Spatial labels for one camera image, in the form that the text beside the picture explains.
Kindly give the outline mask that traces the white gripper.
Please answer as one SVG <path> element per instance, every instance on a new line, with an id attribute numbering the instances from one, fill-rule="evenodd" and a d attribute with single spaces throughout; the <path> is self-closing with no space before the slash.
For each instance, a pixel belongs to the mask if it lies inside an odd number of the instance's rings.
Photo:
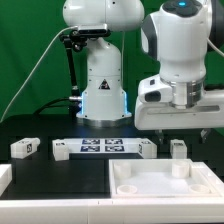
<path id="1" fill-rule="evenodd" d="M 134 123 L 138 130 L 156 130 L 160 144 L 164 143 L 163 130 L 204 128 L 200 135 L 205 143 L 210 128 L 224 127 L 224 91 L 206 91 L 194 107 L 187 109 L 137 100 Z"/>

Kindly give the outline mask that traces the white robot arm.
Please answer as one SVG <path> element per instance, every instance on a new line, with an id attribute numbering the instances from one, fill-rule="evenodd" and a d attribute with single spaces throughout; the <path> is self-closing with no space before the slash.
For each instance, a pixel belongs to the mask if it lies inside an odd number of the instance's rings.
<path id="1" fill-rule="evenodd" d="M 139 83 L 134 122 L 139 130 L 166 130 L 224 126 L 224 90 L 203 86 L 204 58 L 222 11 L 218 0 L 167 0 L 149 15 L 140 0 L 66 0 L 63 17 L 81 31 L 141 27 L 142 49 L 160 70 Z"/>

